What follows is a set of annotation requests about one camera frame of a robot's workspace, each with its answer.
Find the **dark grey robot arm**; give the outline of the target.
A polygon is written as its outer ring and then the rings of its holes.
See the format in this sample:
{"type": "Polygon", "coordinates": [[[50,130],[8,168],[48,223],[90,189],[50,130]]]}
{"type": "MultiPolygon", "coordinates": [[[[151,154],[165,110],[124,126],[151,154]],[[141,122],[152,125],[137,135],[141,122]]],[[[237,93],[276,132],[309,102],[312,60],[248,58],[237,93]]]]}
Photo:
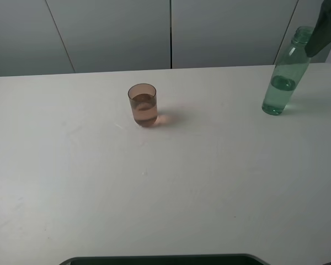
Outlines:
{"type": "Polygon", "coordinates": [[[331,43],[331,0],[324,0],[314,31],[305,46],[307,57],[316,56],[331,43]]]}

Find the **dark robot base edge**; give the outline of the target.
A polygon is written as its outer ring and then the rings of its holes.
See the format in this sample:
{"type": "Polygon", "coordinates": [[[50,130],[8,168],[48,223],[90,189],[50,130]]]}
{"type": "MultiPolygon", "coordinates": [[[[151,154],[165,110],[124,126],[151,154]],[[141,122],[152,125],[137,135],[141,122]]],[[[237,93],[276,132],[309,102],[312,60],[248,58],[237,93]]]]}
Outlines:
{"type": "Polygon", "coordinates": [[[267,264],[249,254],[74,257],[62,264],[267,264]]]}

